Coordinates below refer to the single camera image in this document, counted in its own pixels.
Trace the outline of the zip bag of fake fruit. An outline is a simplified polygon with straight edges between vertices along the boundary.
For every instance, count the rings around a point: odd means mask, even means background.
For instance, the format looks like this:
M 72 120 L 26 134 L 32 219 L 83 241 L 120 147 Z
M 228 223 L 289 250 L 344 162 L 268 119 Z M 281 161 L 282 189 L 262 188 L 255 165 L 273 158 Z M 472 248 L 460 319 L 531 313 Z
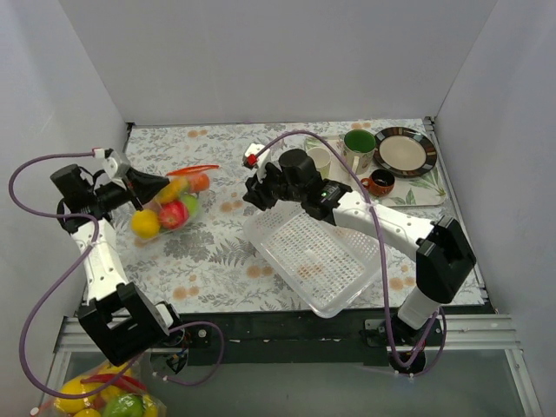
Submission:
M 210 191 L 212 176 L 219 168 L 217 164 L 204 164 L 166 174 L 169 184 L 130 218 L 136 238 L 148 242 L 191 223 L 201 213 L 201 198 Z

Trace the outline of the white plastic basket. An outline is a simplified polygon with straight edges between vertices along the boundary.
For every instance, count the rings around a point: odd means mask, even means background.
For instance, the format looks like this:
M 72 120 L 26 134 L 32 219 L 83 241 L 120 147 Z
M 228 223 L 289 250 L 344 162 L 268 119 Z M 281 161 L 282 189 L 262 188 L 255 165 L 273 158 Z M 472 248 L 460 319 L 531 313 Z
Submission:
M 324 319 L 381 283 L 379 243 L 310 217 L 293 202 L 251 215 L 244 235 L 277 274 Z

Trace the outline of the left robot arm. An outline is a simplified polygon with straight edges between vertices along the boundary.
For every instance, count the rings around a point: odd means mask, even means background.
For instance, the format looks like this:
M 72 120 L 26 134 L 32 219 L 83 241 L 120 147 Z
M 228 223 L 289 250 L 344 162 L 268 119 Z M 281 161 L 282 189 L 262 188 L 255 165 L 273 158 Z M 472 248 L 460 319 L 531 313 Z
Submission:
M 160 342 L 176 347 L 185 335 L 171 304 L 153 303 L 127 279 L 110 215 L 129 202 L 141 208 L 169 184 L 169 179 L 127 165 L 122 173 L 123 177 L 98 189 L 82 177 L 82 168 L 76 164 L 50 176 L 63 196 L 57 213 L 61 214 L 63 207 L 70 211 L 59 222 L 85 255 L 87 301 L 77 311 L 78 321 L 114 365 L 122 365 Z

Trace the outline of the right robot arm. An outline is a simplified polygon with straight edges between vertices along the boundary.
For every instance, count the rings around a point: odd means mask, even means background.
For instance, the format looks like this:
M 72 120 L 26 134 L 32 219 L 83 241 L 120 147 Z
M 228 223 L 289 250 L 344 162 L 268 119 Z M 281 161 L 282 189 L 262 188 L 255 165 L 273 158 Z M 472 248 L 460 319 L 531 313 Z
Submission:
M 322 178 L 302 149 L 291 149 L 278 163 L 271 163 L 268 149 L 253 143 L 243 163 L 256 171 L 245 182 L 243 199 L 258 209 L 271 209 L 278 201 L 296 202 L 316 221 L 369 235 L 415 261 L 416 287 L 393 324 L 394 338 L 403 345 L 422 338 L 427 319 L 452 302 L 476 264 L 470 243 L 453 217 L 433 221 L 366 202 L 347 184 Z

